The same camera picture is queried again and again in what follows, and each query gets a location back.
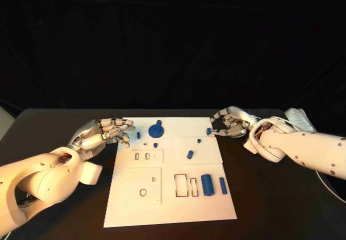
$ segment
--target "blue object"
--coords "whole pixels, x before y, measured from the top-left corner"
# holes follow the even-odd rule
[[[156,139],[164,134],[164,128],[161,127],[161,120],[156,120],[155,124],[148,128],[148,135]]]
[[[191,159],[191,158],[192,158],[192,151],[190,150],[187,153],[187,159]]]
[[[211,183],[211,177],[208,174],[200,176],[201,186],[203,186],[203,195],[211,196],[214,194],[214,188]]]
[[[224,184],[223,177],[218,178],[218,184],[220,184],[221,194],[227,194],[227,189],[226,189],[226,184]]]

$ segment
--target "white board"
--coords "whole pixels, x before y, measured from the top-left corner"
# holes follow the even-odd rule
[[[211,127],[208,118],[123,119],[133,121],[135,130],[128,132],[129,148],[119,144],[116,149],[103,227],[236,219],[217,141],[213,135],[205,136],[205,128]],[[148,128],[156,120],[161,120],[164,134],[151,138]],[[187,159],[188,150],[192,151],[191,159]],[[210,174],[211,196],[203,195],[203,174]],[[177,175],[185,175],[187,196],[175,196]],[[226,194],[221,194],[220,177],[224,179]]]

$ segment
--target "black table surface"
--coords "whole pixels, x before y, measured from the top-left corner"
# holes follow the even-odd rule
[[[90,119],[208,117],[216,111],[28,109],[0,141],[0,166],[64,146]],[[280,110],[250,112],[262,118],[283,117]],[[102,165],[96,185],[79,183],[67,199],[44,209],[11,232],[8,240],[346,239],[346,206],[324,188],[315,172],[286,157],[273,163],[252,154],[242,146],[244,137],[216,139],[237,219],[103,228],[116,155],[116,144],[109,144],[90,159]]]

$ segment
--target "robotic arm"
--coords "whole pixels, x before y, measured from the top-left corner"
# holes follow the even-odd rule
[[[116,118],[92,120],[74,132],[66,147],[0,167],[0,236],[61,202],[79,182],[96,184],[102,167],[86,160],[97,155],[105,144],[129,147],[125,131],[135,129],[132,124],[131,120]],[[15,187],[27,193],[19,202]]]
[[[214,135],[242,137],[249,131],[243,147],[266,160],[278,163],[286,155],[292,161],[324,174],[346,179],[346,138],[328,134],[296,131],[279,117],[259,119],[236,106],[220,110],[210,122],[223,116],[226,130]]]

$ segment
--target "hole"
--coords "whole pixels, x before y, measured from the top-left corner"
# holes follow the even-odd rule
[[[143,196],[146,195],[146,190],[145,190],[145,189],[141,189],[141,190],[138,191],[138,194],[143,197]]]

